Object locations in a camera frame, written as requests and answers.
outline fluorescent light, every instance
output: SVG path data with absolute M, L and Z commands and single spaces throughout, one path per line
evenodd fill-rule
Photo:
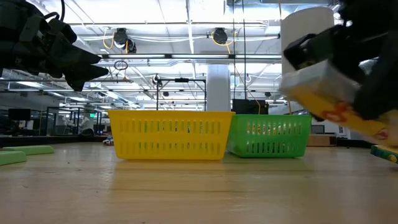
M 17 82 L 18 84 L 25 85 L 25 86 L 30 86 L 30 87 L 35 87 L 35 88 L 40 88 L 42 85 L 37 84 L 36 82 Z
M 106 92 L 105 94 L 107 94 L 111 98 L 114 98 L 115 100 L 119 99 L 119 96 L 116 93 L 113 93 L 111 91 Z
M 130 104 L 130 107 L 134 108 L 134 109 L 138 109 L 141 108 L 141 106 L 137 105 L 137 104 Z
M 58 92 L 63 92 L 63 91 L 74 91 L 74 90 L 43 90 L 43 91 L 58 91 Z
M 188 55 L 172 55 L 172 58 L 228 58 L 229 55 L 195 55 L 195 54 L 188 54 Z
M 59 93 L 54 93 L 54 92 L 49 92 L 49 93 L 53 94 L 54 96 L 64 97 L 63 95 L 61 95 Z
M 245 55 L 237 55 L 236 58 L 245 58 Z M 246 55 L 246 59 L 282 59 L 281 55 Z
M 90 90 L 90 89 L 85 89 L 85 90 L 82 90 L 82 91 L 107 91 L 107 90 L 97 90 L 97 89 L 95 89 L 95 90 Z
M 40 91 L 37 89 L 8 89 L 7 91 Z
M 82 98 L 82 97 L 70 97 L 72 100 L 76 100 L 76 101 L 88 101 L 86 98 Z
M 266 100 L 266 102 L 277 102 L 277 103 L 286 103 L 286 100 Z
M 333 7 L 333 9 L 331 9 L 331 10 L 336 10 L 337 9 L 337 7 L 340 7 L 340 5 L 339 4 L 337 4 L 337 5 L 335 5 L 334 7 Z
M 165 55 L 147 55 L 147 54 L 114 54 L 108 55 L 109 58 L 165 58 Z
M 110 54 L 106 49 L 100 49 L 100 51 L 106 52 L 107 54 Z
M 177 102 L 204 102 L 205 100 L 189 100 L 189 99 L 164 99 L 164 100 L 159 100 L 162 102 L 167 102 L 167 101 L 177 101 Z

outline green basket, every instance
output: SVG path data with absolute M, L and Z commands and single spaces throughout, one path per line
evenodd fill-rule
M 301 157 L 310 127 L 307 115 L 234 115 L 228 151 L 240 157 Z

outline wooden table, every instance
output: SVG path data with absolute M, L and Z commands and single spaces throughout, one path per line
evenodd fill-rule
M 301 159 L 122 161 L 101 143 L 0 167 L 0 223 L 396 223 L 398 167 L 365 149 Z

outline yellow basket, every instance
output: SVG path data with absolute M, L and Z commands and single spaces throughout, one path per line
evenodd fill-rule
M 109 110 L 120 159 L 224 157 L 234 112 Z

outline white cylinder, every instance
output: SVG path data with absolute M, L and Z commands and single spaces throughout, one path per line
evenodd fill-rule
M 231 111 L 228 65 L 207 65 L 207 111 Z
M 282 42 L 282 74 L 295 69 L 283 56 L 285 48 L 293 41 L 307 35 L 318 34 L 335 25 L 333 10 L 327 7 L 313 7 L 290 14 L 280 24 Z

